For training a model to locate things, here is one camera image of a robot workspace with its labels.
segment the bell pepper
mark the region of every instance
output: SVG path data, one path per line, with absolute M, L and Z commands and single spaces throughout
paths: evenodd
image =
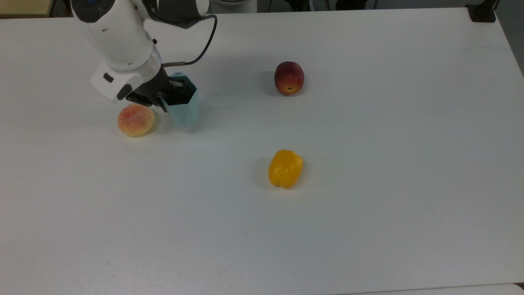
M 300 177 L 303 166 L 304 161 L 294 151 L 280 150 L 269 164 L 269 181 L 274 186 L 291 188 Z

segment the peach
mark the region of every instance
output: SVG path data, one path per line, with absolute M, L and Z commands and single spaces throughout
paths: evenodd
M 132 103 L 118 115 L 118 128 L 125 135 L 137 136 L 146 133 L 154 121 L 155 114 L 152 109 Z

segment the red apple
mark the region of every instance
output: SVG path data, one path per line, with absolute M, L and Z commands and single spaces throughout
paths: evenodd
M 293 61 L 284 61 L 275 70 L 275 86 L 284 95 L 295 94 L 304 85 L 304 71 Z

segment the light blue cup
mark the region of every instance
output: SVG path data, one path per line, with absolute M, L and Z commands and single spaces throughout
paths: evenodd
M 164 107 L 166 107 L 173 122 L 178 126 L 189 127 L 195 124 L 198 119 L 198 89 L 191 80 L 181 72 L 173 73 L 169 77 L 173 81 L 185 83 L 189 91 L 193 92 L 189 102 L 182 104 L 168 104 L 162 98 L 162 103 Z

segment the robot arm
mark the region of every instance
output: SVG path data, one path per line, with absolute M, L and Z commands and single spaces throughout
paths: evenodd
M 169 80 L 144 20 L 189 28 L 209 17 L 208 7 L 209 0 L 71 0 L 86 38 L 103 57 L 91 84 L 111 101 L 127 98 L 165 111 L 160 97 L 178 99 L 171 92 L 183 85 Z

